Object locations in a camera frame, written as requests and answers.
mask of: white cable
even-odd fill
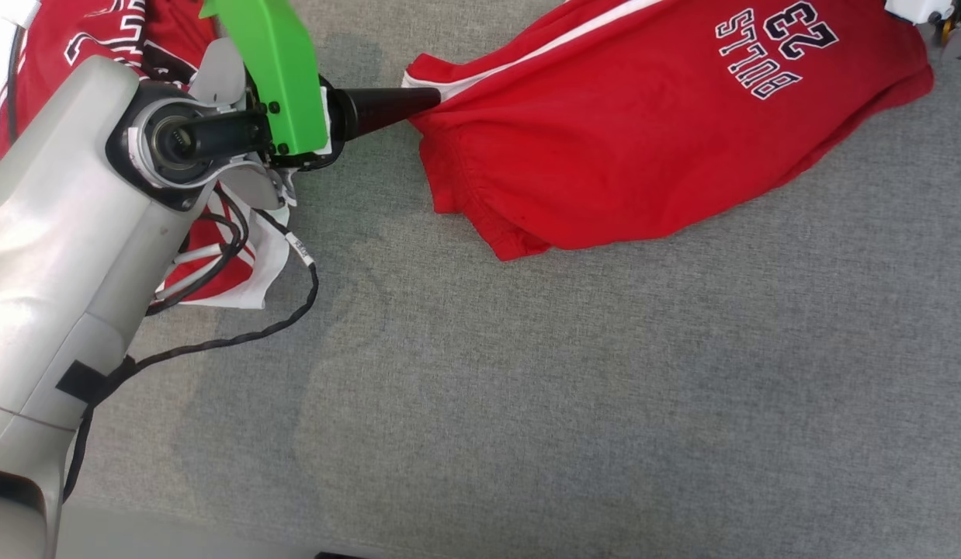
[[[221,259],[221,257],[218,257],[213,261],[208,262],[208,264],[201,266],[201,269],[198,269],[197,272],[185,277],[185,279],[181,279],[179,282],[173,283],[172,286],[167,287],[165,290],[157,291],[157,300],[167,300],[170,296],[172,296],[172,294],[178,293],[178,291],[185,289],[185,287],[190,286],[190,284],[197,282],[197,280],[200,280],[205,273],[210,272],[214,266],[217,266]]]
[[[527,61],[527,60],[533,59],[534,57],[541,56],[541,54],[548,53],[552,49],[556,49],[556,47],[561,47],[566,43],[570,43],[571,41],[574,41],[577,38],[580,38],[580,36],[584,36],[590,33],[591,31],[595,31],[595,29],[604,27],[605,25],[608,25],[611,22],[619,20],[630,14],[639,12],[640,10],[645,10],[647,8],[650,8],[652,5],[658,4],[661,1],[664,1],[664,0],[626,0],[622,4],[618,4],[618,6],[616,6],[615,8],[612,8],[611,10],[605,12],[604,14],[601,14],[600,16],[595,17],[590,21],[584,22],[578,27],[575,27],[572,30],[564,33],[563,35],[558,36],[556,39],[550,41],[549,43],[545,43],[545,45],[538,47],[538,49],[533,50],[533,52],[526,54],[525,56],[521,57],[516,61],[509,61],[508,64],[502,64],[497,68],[492,68],[491,70],[483,71],[483,73],[480,73],[477,75],[471,75],[471,77],[469,78],[463,78],[456,82],[448,82],[448,84],[443,84],[442,82],[429,82],[427,81],[427,79],[412,78],[411,75],[406,72],[405,77],[401,83],[401,86],[402,88],[438,89],[440,92],[440,95],[442,95],[442,100],[444,100],[445,102],[446,100],[455,98],[456,95],[459,95],[460,93],[465,92],[467,89],[470,89],[471,86],[476,85],[478,82],[481,81],[481,79],[490,78],[492,75],[495,75],[500,71],[505,71],[505,70],[508,70],[508,68],[516,66],[517,64],[522,64],[523,61]]]
[[[196,251],[183,252],[173,259],[173,264],[180,266],[181,264],[187,264],[187,262],[196,261],[196,259],[206,259],[208,257],[218,257],[222,254],[222,248],[219,245],[208,245],[207,247],[198,248]]]

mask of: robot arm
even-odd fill
[[[0,163],[0,559],[54,558],[70,443],[218,175],[321,168],[439,102],[435,89],[333,89],[286,0],[205,10],[253,49],[232,59],[254,70],[242,91],[201,102],[93,57]],[[243,25],[259,19],[272,27]]]
[[[953,0],[887,0],[884,5],[895,16],[916,25],[945,20],[953,14]]]

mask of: white fabric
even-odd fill
[[[268,213],[281,225],[288,223],[290,210],[286,206]],[[256,248],[256,262],[253,265],[253,275],[247,282],[232,287],[220,296],[189,301],[187,304],[247,309],[266,307],[267,290],[270,289],[274,280],[277,280],[277,276],[281,275],[281,270],[284,269],[291,254],[291,248],[284,236],[255,212],[250,212],[249,237]]]
[[[558,36],[553,41],[545,43],[545,45],[541,46],[539,49],[526,54],[524,57],[521,57],[516,61],[510,61],[508,64],[503,64],[497,68],[492,68],[491,70],[484,71],[484,73],[478,75],[471,75],[470,78],[460,79],[458,82],[449,82],[449,84],[441,84],[441,82],[428,82],[426,79],[412,78],[406,72],[401,86],[402,88],[436,88],[441,93],[442,100],[445,102],[445,100],[455,98],[455,96],[465,92],[467,89],[470,89],[471,86],[476,85],[481,81],[481,79],[490,78],[492,75],[501,73],[502,71],[517,66],[517,64],[523,63],[523,61],[527,61],[533,59],[534,57],[538,57],[541,54],[548,53],[552,49],[557,49],[558,47],[566,45],[566,43],[570,43],[582,35],[587,35],[595,29],[604,27],[611,22],[626,17],[629,14],[634,14],[640,10],[644,10],[645,8],[648,8],[661,1],[662,0],[629,0],[625,4],[620,4],[608,12],[595,17],[593,20],[587,21],[586,23],[573,28],[571,31]]]
[[[15,0],[0,3],[2,19],[12,25],[29,29],[33,25],[36,14],[40,11],[38,0]]]

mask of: red shirt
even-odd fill
[[[570,0],[480,60],[422,54],[405,85],[445,95],[412,120],[435,211],[515,259],[760,196],[925,95],[932,70],[875,0]]]

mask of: gray fabric surface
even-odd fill
[[[480,56],[552,0],[297,4],[338,85]],[[313,314],[144,373],[77,498],[381,557],[961,557],[961,63],[673,238],[501,264],[407,125],[299,180]],[[289,314],[179,308],[139,356]]]

